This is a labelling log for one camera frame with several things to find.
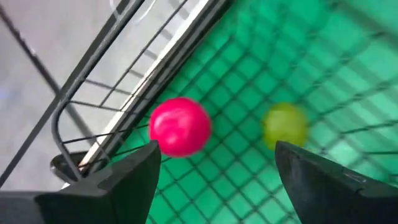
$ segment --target ball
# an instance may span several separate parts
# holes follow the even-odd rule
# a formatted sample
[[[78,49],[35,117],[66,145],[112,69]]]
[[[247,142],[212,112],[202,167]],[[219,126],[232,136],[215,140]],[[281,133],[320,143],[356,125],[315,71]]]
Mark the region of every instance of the ball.
[[[178,97],[159,105],[149,120],[149,137],[169,157],[187,157],[200,151],[211,135],[211,121],[197,102]]]
[[[278,103],[270,108],[263,120],[264,139],[269,149],[275,150],[277,141],[304,147],[308,127],[304,113],[291,103]]]

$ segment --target concrete floor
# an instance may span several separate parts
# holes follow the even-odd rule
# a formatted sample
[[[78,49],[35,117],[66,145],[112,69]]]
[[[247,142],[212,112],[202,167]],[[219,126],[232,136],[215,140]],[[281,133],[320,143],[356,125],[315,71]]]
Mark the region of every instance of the concrete floor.
[[[114,85],[141,48],[172,13],[170,2],[176,1],[178,0],[157,1],[138,26],[130,23],[89,78]],[[60,86],[111,15],[109,0],[0,0],[0,2]],[[150,2],[151,0],[147,0],[136,18],[147,9]],[[185,10],[189,12],[196,3],[196,0],[189,1],[184,7]],[[181,13],[173,19],[167,30],[174,33],[185,16],[186,14]],[[158,54],[167,41],[166,38],[157,39],[150,50]],[[144,56],[133,69],[144,73],[153,61],[153,58]],[[2,172],[53,100],[54,94],[2,22],[0,22],[0,67],[2,68],[0,172]],[[132,91],[137,81],[137,77],[129,75],[119,88]],[[106,93],[103,88],[84,84],[74,100],[98,103]],[[105,105],[119,108],[125,98],[125,95],[114,94]],[[114,114],[84,106],[77,106],[76,110],[95,134],[101,132]],[[2,190],[58,190],[62,186],[63,182],[49,169],[51,158],[60,153],[52,139],[50,122],[47,122]],[[66,113],[62,115],[59,127],[64,140],[81,137],[78,128]],[[79,151],[88,150],[89,147],[87,142],[70,146],[73,150]]]

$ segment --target white bar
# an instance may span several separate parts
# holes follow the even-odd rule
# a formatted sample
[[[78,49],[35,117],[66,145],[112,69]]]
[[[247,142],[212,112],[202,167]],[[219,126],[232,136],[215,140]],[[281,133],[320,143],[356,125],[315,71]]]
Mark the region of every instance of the white bar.
[[[189,14],[187,20],[185,20],[183,22],[183,24],[178,28],[178,30],[176,31],[175,35],[173,36],[173,38],[170,40],[169,43],[167,43],[167,45],[165,46],[165,48],[163,49],[163,51],[161,51],[161,53],[159,54],[158,58],[156,59],[156,61],[151,65],[151,67],[148,69],[148,71],[145,73],[144,77],[140,80],[140,82],[136,85],[136,87],[133,89],[133,91],[131,92],[131,95],[129,97],[127,97],[127,99],[124,101],[124,103],[122,104],[126,106],[125,108],[128,108],[130,106],[130,104],[134,101],[135,96],[131,97],[133,93],[135,93],[137,90],[141,91],[142,87],[144,86],[144,84],[148,81],[149,77],[151,76],[151,74],[153,74],[152,72],[154,71],[154,69],[156,68],[156,66],[159,64],[159,62],[167,55],[167,53],[170,51],[170,49],[175,45],[175,43],[181,38],[181,36],[187,31],[188,27],[192,24],[193,20],[199,15],[199,13],[203,10],[203,8],[206,6],[206,3],[209,0],[200,0],[199,3],[195,6],[195,8],[192,10],[192,12]],[[116,123],[120,120],[120,118],[122,117],[124,112],[117,112],[113,118],[111,119],[111,121],[108,123],[108,125],[104,128],[102,134],[106,134],[109,133],[113,127],[116,125]],[[102,144],[102,142],[106,139],[106,136],[101,136],[98,137],[96,139],[95,144],[93,144],[93,146],[90,148],[90,150],[87,152],[86,156],[83,158],[83,160],[80,162],[80,165],[84,165],[87,164],[89,162],[91,162],[94,159],[94,156],[96,155],[100,144]],[[62,189],[64,189],[65,187],[68,187],[69,184],[65,183],[62,187]]]

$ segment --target pink ball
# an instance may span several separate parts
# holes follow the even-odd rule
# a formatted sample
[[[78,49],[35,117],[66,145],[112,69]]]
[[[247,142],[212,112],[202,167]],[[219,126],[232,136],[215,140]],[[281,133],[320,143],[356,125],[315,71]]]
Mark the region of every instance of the pink ball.
[[[190,156],[205,146],[211,121],[203,107],[185,97],[167,100],[152,113],[149,136],[170,157]]]

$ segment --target green net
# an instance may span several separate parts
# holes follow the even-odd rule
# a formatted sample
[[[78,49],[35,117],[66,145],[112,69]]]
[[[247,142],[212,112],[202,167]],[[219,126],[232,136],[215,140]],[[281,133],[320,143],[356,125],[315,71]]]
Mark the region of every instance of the green net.
[[[261,121],[278,102],[308,117],[306,149],[396,184],[398,56],[385,31],[393,28],[383,27],[394,13],[378,16],[379,1],[352,3],[234,3],[153,106],[193,98],[213,135],[201,153],[163,158],[149,223],[299,223],[263,140]],[[113,161],[148,143],[147,122]]]

